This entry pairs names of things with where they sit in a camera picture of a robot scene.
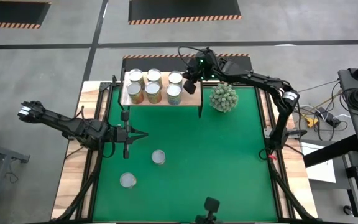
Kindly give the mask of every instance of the green spiky toy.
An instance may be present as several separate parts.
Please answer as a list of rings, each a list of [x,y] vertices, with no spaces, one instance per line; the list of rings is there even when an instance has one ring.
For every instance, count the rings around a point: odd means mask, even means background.
[[[231,85],[218,84],[213,87],[212,93],[209,96],[211,106],[220,112],[226,113],[235,108],[239,102],[239,96],[235,90],[232,90]]]

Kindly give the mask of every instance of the yellow black striped border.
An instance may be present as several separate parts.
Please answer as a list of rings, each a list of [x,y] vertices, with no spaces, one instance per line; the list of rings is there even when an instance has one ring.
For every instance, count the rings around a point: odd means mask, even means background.
[[[39,29],[40,24],[20,24],[10,22],[0,22],[0,28],[19,28],[19,29]]]
[[[194,57],[195,54],[182,54],[182,57]],[[217,57],[249,57],[249,54],[216,54]],[[122,59],[127,58],[174,58],[179,57],[178,54],[165,54],[165,55],[125,55]]]
[[[176,18],[163,18],[163,19],[139,19],[129,21],[129,25],[141,24],[159,24],[171,22],[200,22],[200,21],[221,21],[221,20],[235,20],[241,19],[241,15],[226,15],[226,16],[193,16],[193,17],[176,17]]]

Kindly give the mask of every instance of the metal can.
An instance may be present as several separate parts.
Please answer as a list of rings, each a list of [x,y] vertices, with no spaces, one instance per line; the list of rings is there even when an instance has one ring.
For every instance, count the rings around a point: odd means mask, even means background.
[[[169,76],[168,76],[169,84],[179,85],[180,88],[182,89],[182,86],[183,86],[182,80],[183,80],[183,76],[181,75],[180,72],[172,71],[171,73],[169,73]]]
[[[162,165],[165,162],[165,152],[162,150],[156,150],[152,154],[152,160],[157,165]]]
[[[150,69],[147,72],[147,80],[149,82],[157,82],[160,85],[160,88],[162,88],[162,78],[161,78],[161,72],[158,69]]]
[[[161,101],[161,88],[157,82],[148,82],[145,91],[150,103],[159,103]]]
[[[132,188],[136,184],[136,177],[133,174],[126,172],[121,175],[119,183],[125,188]]]
[[[139,83],[130,83],[127,86],[127,92],[129,97],[131,98],[131,101],[134,104],[139,104],[143,102],[144,96],[142,92],[142,87]]]
[[[140,69],[137,69],[137,68],[132,69],[129,72],[129,80],[131,82],[139,83],[142,87],[142,90],[144,90],[145,83],[144,83],[144,78],[143,78],[143,72]]]
[[[167,87],[168,103],[171,105],[179,105],[181,102],[181,88],[177,84],[169,84]]]

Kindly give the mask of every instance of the concrete floor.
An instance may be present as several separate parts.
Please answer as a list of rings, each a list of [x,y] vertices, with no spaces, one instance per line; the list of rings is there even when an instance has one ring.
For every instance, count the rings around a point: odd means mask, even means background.
[[[0,29],[0,44],[90,44],[102,0],[53,0],[38,30]],[[129,1],[111,1],[99,43],[265,40],[358,40],[358,0],[239,0],[239,21],[127,25]],[[217,53],[248,53],[254,70],[288,80],[297,90],[337,79],[337,71],[358,67],[358,45],[296,47],[213,47]],[[176,48],[98,49],[90,80],[110,80],[119,74],[122,56],[175,54]],[[67,146],[60,133],[17,119],[22,101],[39,100],[48,109],[72,116],[89,49],[0,50],[0,146],[31,154],[26,165],[13,166],[20,177],[6,180],[0,196],[0,223],[47,221]],[[301,94],[301,105],[329,98],[333,85]],[[336,102],[333,114],[347,114]],[[335,134],[340,140],[354,133]],[[305,139],[317,139],[309,131]],[[337,208],[347,194],[313,190],[319,217],[358,223]]]

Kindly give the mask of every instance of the green mat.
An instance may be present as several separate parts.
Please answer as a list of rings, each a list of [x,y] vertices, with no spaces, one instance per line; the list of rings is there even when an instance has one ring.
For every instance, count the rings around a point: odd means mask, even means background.
[[[239,104],[230,113],[209,106],[204,89],[203,114],[193,106],[131,106],[131,125],[149,136],[130,146],[122,144],[103,159],[94,221],[193,222],[204,215],[206,197],[221,202],[217,217],[225,222],[277,221],[267,163],[258,158],[264,147],[259,109],[253,88],[238,88]],[[120,121],[118,91],[113,94],[109,122]],[[167,160],[158,166],[154,150]],[[105,155],[111,144],[105,145]],[[131,172],[132,189],[119,178]]]

